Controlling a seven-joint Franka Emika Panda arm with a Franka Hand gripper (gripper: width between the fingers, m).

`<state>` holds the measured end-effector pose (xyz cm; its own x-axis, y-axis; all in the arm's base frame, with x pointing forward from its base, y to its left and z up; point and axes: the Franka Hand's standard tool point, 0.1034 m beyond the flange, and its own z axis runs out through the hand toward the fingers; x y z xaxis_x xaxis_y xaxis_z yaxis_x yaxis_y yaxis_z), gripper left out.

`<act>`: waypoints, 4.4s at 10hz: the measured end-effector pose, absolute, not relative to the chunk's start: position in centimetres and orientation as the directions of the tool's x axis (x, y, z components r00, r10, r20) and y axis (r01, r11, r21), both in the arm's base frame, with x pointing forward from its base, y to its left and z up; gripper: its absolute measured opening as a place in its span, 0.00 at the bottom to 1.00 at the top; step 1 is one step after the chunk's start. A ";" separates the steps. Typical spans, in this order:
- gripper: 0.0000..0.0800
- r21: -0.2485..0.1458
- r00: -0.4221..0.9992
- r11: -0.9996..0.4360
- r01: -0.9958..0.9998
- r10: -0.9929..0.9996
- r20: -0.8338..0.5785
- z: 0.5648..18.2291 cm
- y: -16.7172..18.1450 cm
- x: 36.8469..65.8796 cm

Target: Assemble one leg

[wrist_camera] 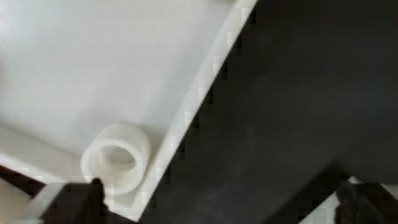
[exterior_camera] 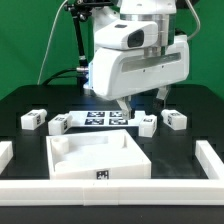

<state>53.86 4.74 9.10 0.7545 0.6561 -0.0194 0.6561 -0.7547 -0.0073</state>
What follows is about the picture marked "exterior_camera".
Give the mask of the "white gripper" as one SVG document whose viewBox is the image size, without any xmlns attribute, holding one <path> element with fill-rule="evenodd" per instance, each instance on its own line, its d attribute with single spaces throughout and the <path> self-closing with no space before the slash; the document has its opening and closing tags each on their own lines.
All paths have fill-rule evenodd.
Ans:
<svg viewBox="0 0 224 224">
<path fill-rule="evenodd" d="M 189 47 L 185 35 L 176 36 L 165 54 L 147 57 L 144 49 L 118 51 L 100 48 L 93 59 L 94 92 L 107 100 L 119 99 L 122 117 L 132 118 L 131 97 L 158 88 L 156 98 L 165 101 L 172 83 L 189 74 Z"/>
</svg>

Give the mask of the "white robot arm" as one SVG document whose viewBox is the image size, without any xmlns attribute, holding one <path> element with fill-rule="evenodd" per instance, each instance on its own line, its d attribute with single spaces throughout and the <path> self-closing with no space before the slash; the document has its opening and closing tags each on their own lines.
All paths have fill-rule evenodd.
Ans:
<svg viewBox="0 0 224 224">
<path fill-rule="evenodd" d="M 132 117 L 130 98 L 168 86 L 189 74 L 185 35 L 175 34 L 176 0 L 120 0 L 120 17 L 94 34 L 91 63 L 94 93 L 118 102 L 122 117 Z"/>
</svg>

